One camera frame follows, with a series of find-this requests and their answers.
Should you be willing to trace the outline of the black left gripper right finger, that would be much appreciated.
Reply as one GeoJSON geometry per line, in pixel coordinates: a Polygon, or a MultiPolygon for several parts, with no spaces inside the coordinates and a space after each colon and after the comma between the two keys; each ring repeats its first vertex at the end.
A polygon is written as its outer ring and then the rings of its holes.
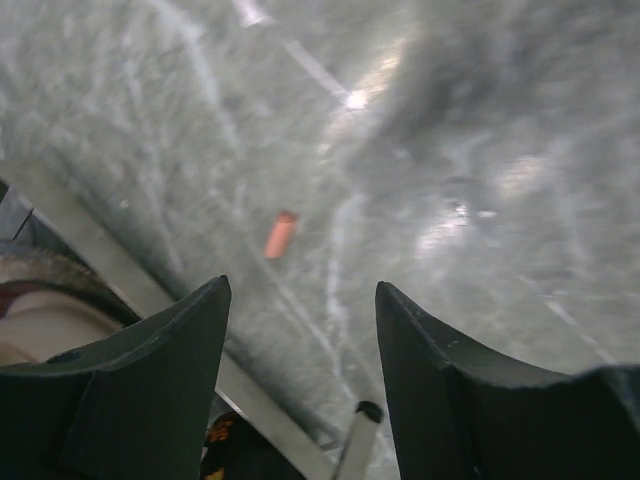
{"type": "Polygon", "coordinates": [[[499,353],[377,286],[388,415],[404,479],[635,479],[639,369],[575,375],[499,353]]]}

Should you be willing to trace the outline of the salmon pink pen cap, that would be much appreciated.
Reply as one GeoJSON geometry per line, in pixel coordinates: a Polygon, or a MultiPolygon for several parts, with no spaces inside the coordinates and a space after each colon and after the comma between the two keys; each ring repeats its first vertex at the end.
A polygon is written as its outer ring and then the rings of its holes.
{"type": "Polygon", "coordinates": [[[276,217],[264,246],[266,259],[282,257],[288,250],[293,238],[298,216],[291,211],[282,211],[276,217]]]}

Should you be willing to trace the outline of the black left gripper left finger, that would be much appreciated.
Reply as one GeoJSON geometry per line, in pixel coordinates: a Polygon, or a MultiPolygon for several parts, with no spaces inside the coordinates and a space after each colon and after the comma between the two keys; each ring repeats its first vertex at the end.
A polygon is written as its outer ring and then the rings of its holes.
{"type": "Polygon", "coordinates": [[[42,364],[1,370],[5,479],[195,479],[231,302],[217,277],[42,364]]]}

